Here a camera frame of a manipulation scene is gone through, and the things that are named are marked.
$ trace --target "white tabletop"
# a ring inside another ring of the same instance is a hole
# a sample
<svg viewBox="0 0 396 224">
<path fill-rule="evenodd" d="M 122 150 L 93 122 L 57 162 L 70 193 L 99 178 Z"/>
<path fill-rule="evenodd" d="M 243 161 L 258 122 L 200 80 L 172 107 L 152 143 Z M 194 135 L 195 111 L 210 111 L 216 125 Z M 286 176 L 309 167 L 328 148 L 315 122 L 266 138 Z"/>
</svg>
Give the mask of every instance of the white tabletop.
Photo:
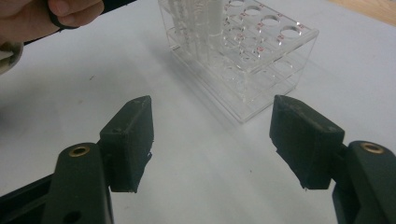
<svg viewBox="0 0 396 224">
<path fill-rule="evenodd" d="M 346 131 L 396 152 L 396 28 L 325 0 L 267 0 L 320 34 L 297 89 Z M 305 191 L 269 138 L 272 107 L 240 124 L 177 63 L 155 0 L 25 47 L 0 76 L 0 195 L 53 172 L 129 100 L 152 98 L 155 142 L 116 223 L 336 223 L 329 190 Z"/>
</svg>

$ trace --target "hand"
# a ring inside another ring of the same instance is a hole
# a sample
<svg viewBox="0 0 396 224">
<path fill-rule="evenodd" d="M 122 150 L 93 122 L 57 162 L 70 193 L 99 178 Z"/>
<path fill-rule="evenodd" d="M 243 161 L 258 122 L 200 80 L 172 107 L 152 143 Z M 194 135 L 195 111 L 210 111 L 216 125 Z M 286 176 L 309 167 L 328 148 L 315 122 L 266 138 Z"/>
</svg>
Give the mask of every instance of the hand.
<svg viewBox="0 0 396 224">
<path fill-rule="evenodd" d="M 50 21 L 49 10 L 66 26 L 79 27 L 98 17 L 104 10 L 102 0 L 0 0 L 0 46 L 7 42 L 25 42 L 50 35 L 59 27 Z"/>
</svg>

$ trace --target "black plastic arm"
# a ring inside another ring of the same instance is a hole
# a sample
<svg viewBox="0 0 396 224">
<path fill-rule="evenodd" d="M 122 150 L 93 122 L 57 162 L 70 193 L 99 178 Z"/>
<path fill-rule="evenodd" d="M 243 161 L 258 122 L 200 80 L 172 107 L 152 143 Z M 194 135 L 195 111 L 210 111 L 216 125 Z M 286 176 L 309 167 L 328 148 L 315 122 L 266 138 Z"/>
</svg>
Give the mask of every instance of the black plastic arm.
<svg viewBox="0 0 396 224">
<path fill-rule="evenodd" d="M 337 220 L 396 223 L 396 158 L 378 144 L 343 145 L 344 131 L 301 101 L 276 96 L 270 137 L 303 188 L 327 189 Z"/>
</svg>

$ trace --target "clear acrylic rack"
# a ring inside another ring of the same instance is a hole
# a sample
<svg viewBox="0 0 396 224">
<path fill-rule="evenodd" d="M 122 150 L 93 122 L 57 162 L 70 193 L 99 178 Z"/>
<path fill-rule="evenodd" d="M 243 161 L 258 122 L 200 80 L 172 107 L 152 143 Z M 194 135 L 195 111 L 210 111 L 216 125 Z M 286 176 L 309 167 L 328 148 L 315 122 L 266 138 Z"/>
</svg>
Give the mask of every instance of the clear acrylic rack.
<svg viewBox="0 0 396 224">
<path fill-rule="evenodd" d="M 292 91 L 318 36 L 254 0 L 159 0 L 171 50 L 244 122 Z"/>
</svg>

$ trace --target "brass insert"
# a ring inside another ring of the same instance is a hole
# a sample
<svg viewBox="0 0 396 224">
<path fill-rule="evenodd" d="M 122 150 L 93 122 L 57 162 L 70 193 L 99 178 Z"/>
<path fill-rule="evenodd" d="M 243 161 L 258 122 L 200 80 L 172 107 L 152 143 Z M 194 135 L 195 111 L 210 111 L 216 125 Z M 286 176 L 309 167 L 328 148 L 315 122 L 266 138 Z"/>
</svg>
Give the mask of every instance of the brass insert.
<svg viewBox="0 0 396 224">
<path fill-rule="evenodd" d="M 90 152 L 90 148 L 86 146 L 77 146 L 69 151 L 70 157 L 80 157 Z"/>
<path fill-rule="evenodd" d="M 371 153 L 374 154 L 382 154 L 384 153 L 384 148 L 382 148 L 379 145 L 373 144 L 373 143 L 361 143 L 361 147 Z"/>
</svg>

